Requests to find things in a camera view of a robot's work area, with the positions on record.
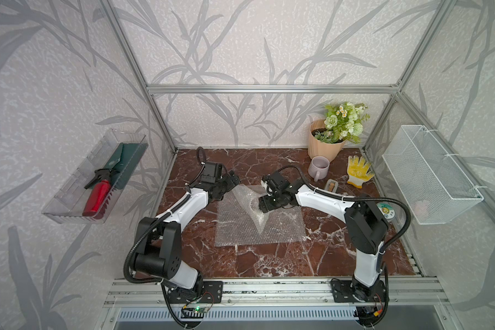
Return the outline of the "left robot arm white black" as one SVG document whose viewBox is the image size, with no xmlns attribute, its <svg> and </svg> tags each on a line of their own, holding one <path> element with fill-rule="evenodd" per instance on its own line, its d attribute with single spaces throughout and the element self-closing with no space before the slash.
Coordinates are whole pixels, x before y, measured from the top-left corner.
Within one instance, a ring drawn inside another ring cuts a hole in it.
<svg viewBox="0 0 495 330">
<path fill-rule="evenodd" d="M 136 230 L 134 244 L 123 265 L 125 280 L 133 284 L 160 283 L 200 295 L 202 275 L 182 260 L 182 233 L 201 210 L 221 201 L 241 183 L 224 165 L 206 162 L 197 177 L 185 185 L 185 193 L 157 217 L 145 217 Z"/>
</svg>

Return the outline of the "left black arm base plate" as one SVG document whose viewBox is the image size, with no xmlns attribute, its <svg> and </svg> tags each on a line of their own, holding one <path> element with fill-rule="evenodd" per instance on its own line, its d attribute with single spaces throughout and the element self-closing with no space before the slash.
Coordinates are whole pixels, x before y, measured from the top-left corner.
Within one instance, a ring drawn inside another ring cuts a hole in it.
<svg viewBox="0 0 495 330">
<path fill-rule="evenodd" d="M 203 280 L 197 282 L 192 289 L 178 287 L 167 291 L 170 303 L 188 303 L 198 301 L 200 303 L 220 303 L 224 293 L 224 282 L 220 280 Z"/>
</svg>

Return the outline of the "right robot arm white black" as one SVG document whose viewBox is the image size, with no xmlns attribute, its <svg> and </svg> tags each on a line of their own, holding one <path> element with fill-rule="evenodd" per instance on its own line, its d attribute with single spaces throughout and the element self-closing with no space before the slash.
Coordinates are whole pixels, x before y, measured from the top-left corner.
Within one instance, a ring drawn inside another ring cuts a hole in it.
<svg viewBox="0 0 495 330">
<path fill-rule="evenodd" d="M 331 215 L 346 224 L 347 232 L 356 248 L 356 269 L 353 281 L 357 287 L 372 288 L 380 276 L 380 261 L 388 247 L 409 229 L 411 209 L 397 199 L 387 197 L 344 196 L 314 187 L 296 165 L 287 165 L 261 179 L 266 194 L 259 198 L 263 213 L 300 206 Z M 405 214 L 399 231 L 386 239 L 389 223 L 377 206 L 379 202 L 398 205 Z"/>
</svg>

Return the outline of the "clear bubble wrap sheet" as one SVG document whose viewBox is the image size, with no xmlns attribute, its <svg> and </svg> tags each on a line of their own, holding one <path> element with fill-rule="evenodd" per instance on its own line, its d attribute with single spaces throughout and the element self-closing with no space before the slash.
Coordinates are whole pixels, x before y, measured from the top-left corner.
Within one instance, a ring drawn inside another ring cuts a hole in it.
<svg viewBox="0 0 495 330">
<path fill-rule="evenodd" d="M 244 246 L 291 243 L 306 240 L 303 216 L 299 208 L 263 213 L 259 198 L 262 186 L 239 185 L 218 202 L 215 245 Z"/>
</svg>

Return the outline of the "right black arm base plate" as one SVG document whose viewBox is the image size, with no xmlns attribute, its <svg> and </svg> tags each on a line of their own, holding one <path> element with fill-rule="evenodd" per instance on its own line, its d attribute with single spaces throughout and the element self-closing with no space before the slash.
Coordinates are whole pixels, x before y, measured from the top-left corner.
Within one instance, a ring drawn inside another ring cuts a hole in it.
<svg viewBox="0 0 495 330">
<path fill-rule="evenodd" d="M 329 282 L 335 303 L 379 303 L 389 300 L 386 283 L 378 279 L 367 287 L 356 279 L 331 279 Z"/>
</svg>

